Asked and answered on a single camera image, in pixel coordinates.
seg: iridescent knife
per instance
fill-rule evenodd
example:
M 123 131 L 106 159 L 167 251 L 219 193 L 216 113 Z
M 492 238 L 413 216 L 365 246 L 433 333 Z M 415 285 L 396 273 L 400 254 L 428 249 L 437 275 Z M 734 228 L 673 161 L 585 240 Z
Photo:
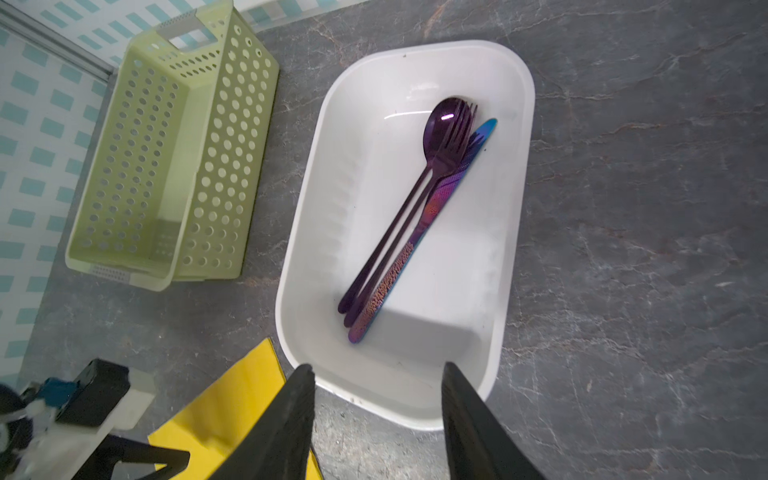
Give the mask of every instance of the iridescent knife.
M 352 328 L 349 329 L 349 341 L 352 343 L 358 343 L 365 336 L 368 328 L 373 323 L 373 319 L 379 313 L 384 300 L 392 291 L 395 286 L 395 282 L 400 277 L 403 269 L 406 268 L 408 260 L 413 255 L 413 250 L 419 245 L 419 242 L 424 237 L 427 229 L 435 221 L 440 210 L 448 202 L 448 199 L 453 195 L 454 190 L 458 187 L 458 184 L 464 178 L 467 173 L 467 169 L 472 165 L 472 161 L 482 149 L 485 141 L 491 136 L 491 132 L 496 127 L 496 119 L 486 121 L 483 125 L 480 125 L 475 133 L 469 139 L 469 147 L 462 162 L 459 164 L 456 172 L 446 178 L 443 178 L 440 183 L 435 187 L 435 191 L 432 192 L 432 196 L 427 201 L 426 206 L 422 212 L 422 216 L 419 218 L 419 222 L 416 224 L 416 228 L 413 230 L 413 234 L 406 242 L 405 246 L 400 250 L 400 254 L 395 258 L 395 262 L 387 270 L 382 278 L 382 281 L 376 287 L 376 290 L 371 295 L 368 303 L 363 307 L 362 312 L 352 324 Z

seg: purple spoon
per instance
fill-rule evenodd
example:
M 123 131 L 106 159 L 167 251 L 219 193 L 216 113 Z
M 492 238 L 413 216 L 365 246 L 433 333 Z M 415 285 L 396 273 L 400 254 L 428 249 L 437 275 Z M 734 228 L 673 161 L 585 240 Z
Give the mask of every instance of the purple spoon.
M 352 305 L 355 303 L 355 299 L 359 295 L 360 289 L 362 289 L 362 286 L 366 282 L 368 275 L 371 273 L 371 270 L 373 270 L 373 267 L 376 265 L 376 261 L 379 259 L 379 255 L 381 255 L 382 250 L 384 250 L 384 246 L 386 245 L 389 238 L 392 236 L 392 233 L 395 231 L 395 227 L 397 227 L 397 223 L 400 221 L 400 218 L 405 213 L 406 208 L 411 203 L 411 200 L 413 200 L 413 197 L 414 195 L 416 195 L 416 192 L 419 191 L 419 187 L 421 187 L 424 184 L 424 179 L 427 177 L 427 174 L 432 169 L 432 165 L 430 164 L 429 159 L 433 158 L 437 153 L 437 150 L 440 148 L 440 142 L 445 136 L 445 132 L 453 124 L 454 114 L 462 103 L 465 104 L 466 102 L 464 102 L 461 98 L 457 98 L 457 97 L 446 98 L 445 100 L 438 103 L 437 106 L 434 108 L 434 110 L 432 110 L 432 113 L 429 115 L 429 119 L 427 120 L 427 125 L 424 127 L 424 137 L 423 137 L 424 156 L 427 158 L 427 165 L 426 167 L 424 167 L 422 174 L 419 175 L 419 179 L 413 185 L 413 188 L 411 189 L 411 192 L 408 194 L 406 201 L 403 202 L 402 207 L 400 207 L 400 210 L 398 210 L 397 214 L 395 215 L 395 219 L 392 220 L 392 223 L 389 225 L 389 228 L 387 228 L 386 232 L 384 233 L 384 236 L 382 237 L 381 240 L 379 240 L 379 244 L 376 245 L 376 248 L 373 250 L 373 253 L 371 253 L 371 256 L 369 257 L 368 261 L 366 262 L 365 265 L 362 266 L 360 273 L 357 274 L 357 277 L 355 277 L 354 281 L 352 282 L 352 285 L 350 285 L 349 289 L 346 291 L 346 293 L 344 293 L 344 296 L 339 302 L 339 306 L 338 306 L 339 313 L 347 313 L 349 311 L 349 308 L 352 307 Z

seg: cutlery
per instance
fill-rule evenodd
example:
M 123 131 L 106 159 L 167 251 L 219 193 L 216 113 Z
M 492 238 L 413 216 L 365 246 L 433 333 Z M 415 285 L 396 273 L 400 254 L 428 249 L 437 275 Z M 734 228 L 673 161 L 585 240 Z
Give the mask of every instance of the cutlery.
M 384 254 L 384 257 L 379 261 L 379 265 L 376 267 L 373 275 L 368 280 L 368 283 L 366 283 L 366 286 L 362 289 L 361 293 L 355 298 L 355 302 L 353 303 L 352 307 L 344 316 L 344 326 L 347 328 L 351 327 L 355 322 L 355 319 L 357 319 L 358 315 L 362 311 L 362 308 L 365 306 L 371 293 L 373 293 L 373 289 L 378 284 L 379 278 L 381 277 L 384 269 L 387 266 L 387 263 L 389 262 L 389 258 L 395 252 L 397 243 L 400 241 L 402 235 L 410 226 L 411 220 L 413 220 L 413 217 L 424 203 L 424 200 L 428 195 L 432 193 L 435 185 L 443 177 L 446 177 L 456 171 L 462 162 L 462 158 L 464 157 L 464 153 L 466 152 L 467 145 L 469 143 L 469 133 L 472 128 L 472 122 L 475 120 L 476 112 L 477 105 L 472 106 L 471 104 L 467 104 L 464 101 L 456 106 L 454 113 L 455 122 L 445 132 L 445 136 L 440 145 L 440 148 L 432 158 L 432 177 L 430 177 L 426 187 L 419 195 L 419 199 L 416 201 L 413 208 L 411 209 L 411 212 L 408 214 L 405 223 L 400 227 L 400 231 L 395 236 L 395 239 L 389 245 L 389 249 Z
M 368 303 L 366 303 L 365 307 L 362 309 L 360 316 L 357 317 L 357 320 L 355 320 L 352 328 L 349 330 L 348 338 L 350 342 L 358 343 L 365 336 L 368 328 L 370 328 L 373 320 L 376 318 L 376 315 L 384 304 L 386 297 L 389 295 L 389 292 L 392 291 L 400 274 L 406 268 L 411 255 L 413 255 L 413 251 L 419 246 L 419 242 L 421 242 L 424 237 L 424 233 L 426 233 L 427 229 L 429 229 L 432 222 L 434 222 L 435 218 L 440 214 L 449 198 L 451 198 L 456 187 L 458 187 L 459 183 L 461 183 L 467 173 L 467 169 L 482 149 L 485 141 L 491 136 L 491 132 L 493 132 L 495 127 L 496 119 L 492 118 L 491 120 L 486 121 L 474 134 L 472 134 L 469 139 L 469 147 L 464 154 L 464 159 L 458 166 L 456 172 L 443 178 L 435 188 L 435 193 L 432 194 L 429 201 L 424 206 L 422 216 L 419 218 L 419 223 L 416 225 L 408 242 L 406 242 L 405 246 L 400 250 L 400 254 L 395 258 L 395 262 L 391 265 L 389 270 L 387 270 L 381 283 L 376 287 L 376 291 L 371 295 Z
M 406 201 L 403 202 L 400 210 L 398 210 L 394 220 L 392 220 L 392 223 L 389 225 L 389 228 L 387 228 L 381 240 L 379 240 L 379 244 L 376 245 L 376 248 L 373 250 L 373 253 L 371 253 L 368 261 L 366 261 L 366 264 L 363 265 L 362 269 L 360 269 L 360 273 L 357 274 L 357 277 L 355 277 L 352 285 L 350 285 L 349 289 L 346 291 L 346 293 L 344 293 L 344 296 L 339 302 L 339 313 L 347 313 L 349 308 L 355 302 L 355 298 L 360 292 L 362 285 L 365 283 L 368 275 L 371 273 L 371 270 L 373 270 L 374 265 L 376 265 L 376 260 L 379 258 L 382 250 L 384 250 L 384 246 L 386 245 L 387 240 L 389 240 L 389 238 L 392 236 L 392 232 L 395 231 L 395 227 L 397 227 L 397 223 L 400 221 L 400 217 L 402 217 L 402 215 L 405 213 L 407 206 L 411 203 L 411 200 L 413 200 L 413 196 L 416 195 L 417 191 L 419 191 L 419 187 L 421 187 L 424 183 L 424 179 L 427 177 L 429 171 L 432 170 L 432 164 L 434 163 L 433 158 L 435 157 L 437 150 L 440 148 L 440 143 L 445 136 L 445 132 L 455 122 L 455 110 L 459 105 L 463 103 L 465 102 L 461 98 L 446 98 L 445 100 L 438 103 L 437 106 L 432 110 L 432 113 L 429 115 L 427 125 L 424 128 L 422 141 L 424 144 L 424 156 L 426 157 L 427 165 L 424 167 L 424 170 L 422 170 L 422 174 L 419 175 L 419 179 L 413 185 L 413 188 L 408 194 Z

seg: blue and white tiled wall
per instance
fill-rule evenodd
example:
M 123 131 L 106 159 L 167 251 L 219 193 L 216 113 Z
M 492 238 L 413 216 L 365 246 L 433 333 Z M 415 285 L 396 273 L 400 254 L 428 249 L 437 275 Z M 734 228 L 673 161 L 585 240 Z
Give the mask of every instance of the blue and white tiled wall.
M 1 28 L 0 65 L 0 382 L 14 385 L 106 84 Z
M 215 0 L 9 0 L 27 15 L 47 25 L 102 60 L 118 66 L 128 40 L 169 18 Z M 254 31 L 283 25 L 365 0 L 235 0 L 235 8 Z M 194 47 L 204 41 L 187 35 Z

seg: tray rim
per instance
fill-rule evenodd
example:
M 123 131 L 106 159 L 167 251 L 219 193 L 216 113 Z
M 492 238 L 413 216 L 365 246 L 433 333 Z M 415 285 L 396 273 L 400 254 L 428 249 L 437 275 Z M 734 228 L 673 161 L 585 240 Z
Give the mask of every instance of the tray rim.
M 350 65 L 333 82 L 330 89 L 326 93 L 325 98 L 323 99 L 322 106 L 320 107 L 317 125 L 315 126 L 315 131 L 312 139 L 312 147 L 310 148 L 310 154 L 307 160 L 306 169 L 305 169 L 304 177 L 302 180 L 301 191 L 299 193 L 299 199 L 296 204 L 296 212 L 293 215 L 293 222 L 291 224 L 291 234 L 288 239 L 288 244 L 286 246 L 286 256 L 285 256 L 285 259 L 283 260 L 283 268 L 280 274 L 280 282 L 278 283 L 278 287 L 277 287 L 277 295 L 275 299 L 275 324 L 276 324 L 276 330 L 277 330 L 277 337 L 278 337 L 278 340 L 280 341 L 280 348 L 283 350 L 283 353 L 285 353 L 285 356 L 288 359 L 288 362 L 291 364 L 293 368 L 296 368 L 300 363 L 298 362 L 296 357 L 293 355 L 293 352 L 291 351 L 290 347 L 286 344 L 286 337 L 283 331 L 283 317 L 282 317 L 283 294 L 285 292 L 286 275 L 288 273 L 289 265 L 291 264 L 291 257 L 293 256 L 293 248 L 296 242 L 294 232 L 296 232 L 296 229 L 299 225 L 299 220 L 302 216 L 303 205 L 304 205 L 305 196 L 306 196 L 306 188 L 309 183 L 309 179 L 312 176 L 311 173 L 314 166 L 317 144 L 320 137 L 319 132 L 323 125 L 323 121 L 325 120 L 325 117 L 326 117 L 326 109 L 328 108 L 330 98 L 333 96 L 333 94 L 336 92 L 336 90 L 339 88 L 339 86 L 342 84 L 343 80 L 346 77 L 351 75 L 352 72 L 354 72 L 358 68 L 362 67 L 363 65 L 371 61 L 375 61 L 380 58 L 391 57 L 391 56 L 402 56 L 404 54 L 411 54 L 416 52 L 450 50 L 454 48 L 466 48 L 466 47 L 487 48 L 489 50 L 496 51 L 497 53 L 501 53 L 502 55 L 507 56 L 518 70 L 518 73 L 520 74 L 522 83 L 524 85 L 524 90 L 525 90 L 523 92 L 523 96 L 525 97 L 525 99 L 524 99 L 524 107 L 523 107 L 523 113 L 522 113 L 521 138 L 528 139 L 528 141 L 522 141 L 520 145 L 518 145 L 518 151 L 516 156 L 524 160 L 523 163 L 525 164 L 525 167 L 527 169 L 531 129 L 533 126 L 533 110 L 534 110 L 535 97 L 536 97 L 535 85 L 533 82 L 533 77 L 531 76 L 531 72 L 528 69 L 528 66 L 511 49 L 506 48 L 505 46 L 500 45 L 498 43 L 495 43 L 492 41 L 486 41 L 486 40 L 449 41 L 449 42 L 441 42 L 441 43 L 428 44 L 428 45 L 417 45 L 412 47 L 397 48 L 397 49 L 388 50 L 388 51 L 381 51 L 381 52 L 363 57 L 358 61 L 356 61 L 354 64 Z M 518 192 L 517 192 L 517 196 L 519 197 L 517 199 L 517 203 L 522 206 L 523 190 L 525 189 L 524 177 L 521 183 L 522 185 L 520 186 L 520 188 L 518 188 Z M 511 238 L 510 240 L 508 240 L 508 243 L 507 243 L 506 250 L 508 251 L 508 260 L 505 261 L 505 265 L 502 267 L 501 283 L 499 285 L 500 289 L 502 289 L 502 294 L 498 298 L 499 302 L 497 302 L 497 306 L 501 306 L 501 308 L 503 309 L 503 312 L 502 312 L 503 315 L 501 315 L 501 317 L 503 317 L 503 321 L 496 320 L 493 323 L 491 343 L 488 351 L 489 352 L 488 365 L 486 366 L 485 373 L 483 374 L 480 386 L 477 388 L 477 393 L 478 395 L 480 395 L 483 401 L 485 401 L 488 398 L 493 388 L 493 385 L 495 384 L 496 376 L 498 375 L 498 367 L 501 360 L 502 342 L 504 340 L 504 329 L 506 325 L 507 304 L 509 300 L 511 281 L 512 281 L 512 268 L 515 263 L 515 251 L 517 250 L 517 235 L 520 227 L 520 218 L 519 218 L 520 214 L 521 214 L 520 210 L 513 211 L 512 216 L 513 217 L 516 216 L 518 218 L 518 221 L 516 223 L 511 221 L 510 224 L 508 225 L 508 230 L 510 231 L 510 233 L 513 233 L 514 235 L 511 235 Z M 380 417 L 383 417 L 384 419 L 388 419 L 391 422 L 397 423 L 399 425 L 403 425 L 405 427 L 408 427 L 414 430 L 421 430 L 421 431 L 439 431 L 443 429 L 442 417 L 437 419 L 424 420 L 424 419 L 417 419 L 417 418 L 409 417 L 407 415 L 403 415 L 402 413 L 395 412 L 375 402 L 370 402 L 366 399 L 353 395 L 351 392 L 347 391 L 346 389 L 336 385 L 335 383 L 327 379 L 324 379 L 318 373 L 316 373 L 316 384 L 322 387 L 323 389 L 327 390 L 328 392 L 331 392 L 334 395 L 342 399 L 345 399 L 348 402 L 351 402 L 352 404 L 362 407 L 368 412 L 374 413 Z

